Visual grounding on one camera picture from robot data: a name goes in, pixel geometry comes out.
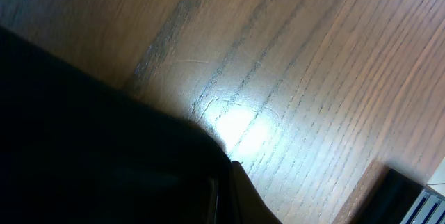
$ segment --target wood grain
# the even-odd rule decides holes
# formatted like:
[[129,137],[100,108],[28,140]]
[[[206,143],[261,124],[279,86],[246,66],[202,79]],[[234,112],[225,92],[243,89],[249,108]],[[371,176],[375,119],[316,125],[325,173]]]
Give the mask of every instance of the wood grain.
[[333,223],[354,223],[353,218],[360,215],[368,206],[368,201],[375,194],[375,190],[381,185],[389,168],[384,164],[373,160],[364,171],[362,178],[358,181],[349,198],[343,204]]
[[285,223],[346,219],[373,160],[425,183],[445,155],[445,0],[0,2],[0,25],[219,138]]

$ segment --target scratch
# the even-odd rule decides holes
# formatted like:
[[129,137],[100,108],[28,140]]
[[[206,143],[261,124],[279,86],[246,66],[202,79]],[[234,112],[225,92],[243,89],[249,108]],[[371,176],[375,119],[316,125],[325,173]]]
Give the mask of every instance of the scratch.
[[[222,99],[224,102],[231,102],[230,101],[230,99]],[[232,102],[234,105],[237,105],[237,106],[246,106],[246,105],[242,105],[241,103],[238,103],[238,102]]]
[[255,58],[253,58],[245,49],[244,49],[244,47],[243,46],[241,46],[240,47],[240,49],[241,49],[241,51],[250,59],[250,60],[253,60],[253,61],[256,61],[256,59]]
[[269,109],[270,111],[272,111],[272,113],[274,113],[277,116],[277,118],[280,118],[280,115],[278,115],[277,111],[273,110],[271,107],[265,106],[264,108]]
[[436,185],[443,185],[443,184],[445,184],[445,182],[444,182],[444,183],[426,184],[426,185],[427,185],[427,186],[436,186]]
[[207,109],[209,109],[210,104],[211,104],[213,101],[216,101],[216,100],[219,100],[219,99],[220,99],[219,97],[213,97],[213,98],[210,100],[210,102],[207,103],[207,106],[206,106],[206,108],[203,110],[203,112],[202,112],[200,118],[197,120],[197,123],[200,123],[200,121],[201,121],[202,117],[204,116],[204,114],[206,113]]
[[174,63],[182,63],[182,62],[188,62],[188,63],[202,63],[202,64],[210,64],[210,61],[200,61],[200,60],[175,60],[170,63],[170,65]]

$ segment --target black fabric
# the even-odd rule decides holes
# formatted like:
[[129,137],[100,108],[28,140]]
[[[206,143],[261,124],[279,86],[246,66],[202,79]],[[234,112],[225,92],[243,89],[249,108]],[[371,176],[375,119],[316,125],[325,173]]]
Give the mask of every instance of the black fabric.
[[206,134],[0,29],[0,222],[177,223],[229,159]]

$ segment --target black object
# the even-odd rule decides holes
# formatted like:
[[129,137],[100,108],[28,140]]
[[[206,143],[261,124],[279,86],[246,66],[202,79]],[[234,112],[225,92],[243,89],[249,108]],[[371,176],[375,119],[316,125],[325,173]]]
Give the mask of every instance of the black object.
[[442,224],[444,217],[443,197],[389,170],[352,223]]
[[199,129],[4,29],[0,89],[0,223],[239,222],[230,160]]

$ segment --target wooden surface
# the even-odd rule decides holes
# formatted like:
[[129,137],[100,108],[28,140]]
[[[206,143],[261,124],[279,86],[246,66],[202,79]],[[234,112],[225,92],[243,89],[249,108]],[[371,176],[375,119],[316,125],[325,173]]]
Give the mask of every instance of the wooden surface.
[[355,185],[333,223],[355,223],[357,220],[353,220],[353,218],[356,214],[359,216],[360,211],[364,211],[369,205],[369,201],[376,194],[375,191],[385,179],[388,171],[389,168],[383,163],[373,160]]
[[0,0],[0,25],[197,122],[283,222],[331,223],[372,160],[425,183],[444,157],[444,2]]

